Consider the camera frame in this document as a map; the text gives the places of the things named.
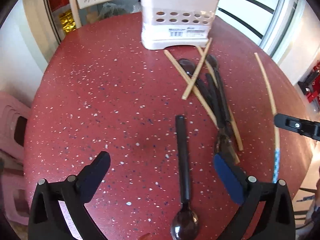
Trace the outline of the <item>bamboo chopstick blue tip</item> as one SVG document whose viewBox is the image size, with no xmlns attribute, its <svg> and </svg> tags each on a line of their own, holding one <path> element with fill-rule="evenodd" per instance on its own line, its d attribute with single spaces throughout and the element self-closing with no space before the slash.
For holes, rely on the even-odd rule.
<svg viewBox="0 0 320 240">
<path fill-rule="evenodd" d="M 267 95 L 268 95 L 270 106 L 271 106 L 272 116 L 275 116 L 277 114 L 277 109 L 276 109 L 276 103 L 274 100 L 274 96 L 273 96 L 273 92 L 272 92 L 272 88 L 271 88 L 269 79 L 267 77 L 265 68 L 263 66 L 263 63 L 262 63 L 258 53 L 255 52 L 254 56 L 257 60 L 257 63 L 259 65 L 263 79 L 265 81 Z M 273 167 L 273 175 L 272 175 L 272 182 L 273 183 L 276 183 L 278 180 L 279 168 L 280 168 L 280 133 L 279 133 L 279 128 L 277 128 L 274 125 L 274 167 Z"/>
</svg>

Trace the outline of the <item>dark spoon black handle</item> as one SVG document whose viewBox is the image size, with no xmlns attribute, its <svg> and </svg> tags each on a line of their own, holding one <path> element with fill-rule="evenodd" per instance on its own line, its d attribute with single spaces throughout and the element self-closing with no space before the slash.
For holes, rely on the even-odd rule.
<svg viewBox="0 0 320 240">
<path fill-rule="evenodd" d="M 199 219 L 191 210 L 191 184 L 189 168 L 189 151 L 185 118 L 175 116 L 178 171 L 180 180 L 181 209 L 172 220 L 170 233 L 173 239 L 196 239 L 199 233 Z"/>
</svg>

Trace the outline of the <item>right bamboo chopstick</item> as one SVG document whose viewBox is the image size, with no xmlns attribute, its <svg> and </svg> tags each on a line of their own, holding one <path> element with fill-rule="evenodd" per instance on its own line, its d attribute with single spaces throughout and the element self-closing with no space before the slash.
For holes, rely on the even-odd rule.
<svg viewBox="0 0 320 240">
<path fill-rule="evenodd" d="M 232 150 L 232 140 L 235 139 L 238 149 L 243 151 L 244 146 L 232 111 L 227 102 L 222 77 L 219 72 L 218 61 L 212 54 L 207 54 L 204 64 L 209 71 L 206 74 L 206 81 L 208 84 L 207 90 L 218 128 L 216 148 L 218 150 L 222 150 L 223 148 Z"/>
</svg>

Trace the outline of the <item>dark fork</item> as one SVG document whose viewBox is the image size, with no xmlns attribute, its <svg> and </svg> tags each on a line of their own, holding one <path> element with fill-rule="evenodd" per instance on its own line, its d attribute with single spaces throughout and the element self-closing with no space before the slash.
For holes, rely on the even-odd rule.
<svg viewBox="0 0 320 240">
<path fill-rule="evenodd" d="M 227 121 L 225 119 L 225 111 L 222 106 L 221 96 L 215 82 L 210 74 L 206 74 L 206 80 L 208 83 L 208 91 L 211 96 L 211 102 L 213 106 L 213 112 L 216 117 L 216 123 L 218 128 L 218 135 L 215 142 L 214 153 L 221 153 L 232 164 L 240 163 L 239 157 L 233 147 L 233 142 L 228 133 Z"/>
</svg>

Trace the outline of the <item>pink plastic stool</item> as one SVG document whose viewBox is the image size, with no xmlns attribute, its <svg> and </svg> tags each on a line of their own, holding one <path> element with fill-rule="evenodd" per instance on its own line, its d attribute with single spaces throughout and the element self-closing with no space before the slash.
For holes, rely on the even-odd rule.
<svg viewBox="0 0 320 240">
<path fill-rule="evenodd" d="M 13 96 L 1 92 L 1 152 L 22 166 L 24 136 L 30 108 Z M 4 213 L 13 222 L 27 225 L 29 205 L 26 200 L 26 182 L 23 168 L 6 167 L 1 175 L 1 193 Z"/>
</svg>

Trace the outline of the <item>short crossing bamboo chopstick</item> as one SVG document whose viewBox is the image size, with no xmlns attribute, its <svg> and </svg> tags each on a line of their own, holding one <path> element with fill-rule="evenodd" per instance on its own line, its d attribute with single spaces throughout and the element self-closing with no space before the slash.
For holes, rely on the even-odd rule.
<svg viewBox="0 0 320 240">
<path fill-rule="evenodd" d="M 193 73 L 193 75 L 191 77 L 191 80 L 188 82 L 188 85 L 187 85 L 187 87 L 186 87 L 186 89 L 185 89 L 185 91 L 184 91 L 184 93 L 182 95 L 182 99 L 183 100 L 187 100 L 189 94 L 191 93 L 191 90 L 193 89 L 193 86 L 195 85 L 196 79 L 198 78 L 198 75 L 199 75 L 199 73 L 201 71 L 201 68 L 202 68 L 202 66 L 203 66 L 203 64 L 204 64 L 204 62 L 206 60 L 206 56 L 207 56 L 207 53 L 208 53 L 208 51 L 210 49 L 211 43 L 212 43 L 212 38 L 210 38 L 209 41 L 207 42 L 207 45 L 206 45 L 206 47 L 205 47 L 205 49 L 204 49 L 204 51 L 203 51 L 203 53 L 201 55 L 201 58 L 200 58 L 200 61 L 197 64 L 197 67 L 195 68 L 195 71 L 194 71 L 194 73 Z"/>
</svg>

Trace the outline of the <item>white plastic utensil holder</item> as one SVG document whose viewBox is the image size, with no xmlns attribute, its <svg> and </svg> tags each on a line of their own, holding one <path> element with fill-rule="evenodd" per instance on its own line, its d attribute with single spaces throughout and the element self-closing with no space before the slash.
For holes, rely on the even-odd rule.
<svg viewBox="0 0 320 240">
<path fill-rule="evenodd" d="M 219 0 L 141 0 L 143 46 L 200 46 L 209 40 Z"/>
</svg>

